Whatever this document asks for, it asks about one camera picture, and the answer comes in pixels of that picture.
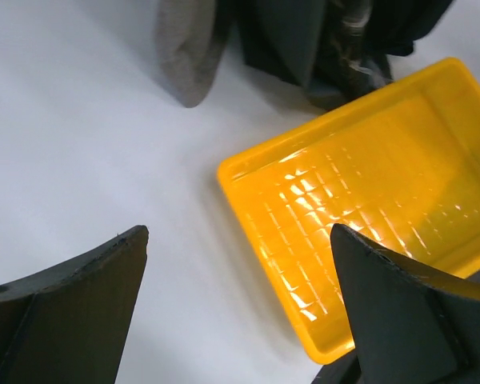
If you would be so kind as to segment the navy blue shorts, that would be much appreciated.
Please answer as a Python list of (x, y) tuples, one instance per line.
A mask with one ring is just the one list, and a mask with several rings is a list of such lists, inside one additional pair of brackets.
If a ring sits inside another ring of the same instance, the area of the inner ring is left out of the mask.
[(369, 47), (379, 53), (405, 57), (414, 44), (438, 24), (452, 0), (373, 1), (366, 32)]

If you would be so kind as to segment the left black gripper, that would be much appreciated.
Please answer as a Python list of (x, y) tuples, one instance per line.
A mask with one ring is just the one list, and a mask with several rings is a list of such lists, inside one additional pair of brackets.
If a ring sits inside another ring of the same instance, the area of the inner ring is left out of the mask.
[(311, 384), (480, 383), (480, 284), (379, 245), (330, 234), (354, 340)]

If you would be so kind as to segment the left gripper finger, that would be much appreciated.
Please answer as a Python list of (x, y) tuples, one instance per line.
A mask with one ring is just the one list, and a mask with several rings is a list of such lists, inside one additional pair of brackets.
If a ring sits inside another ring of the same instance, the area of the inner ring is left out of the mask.
[(0, 383), (113, 383), (146, 267), (134, 226), (77, 257), (0, 285)]

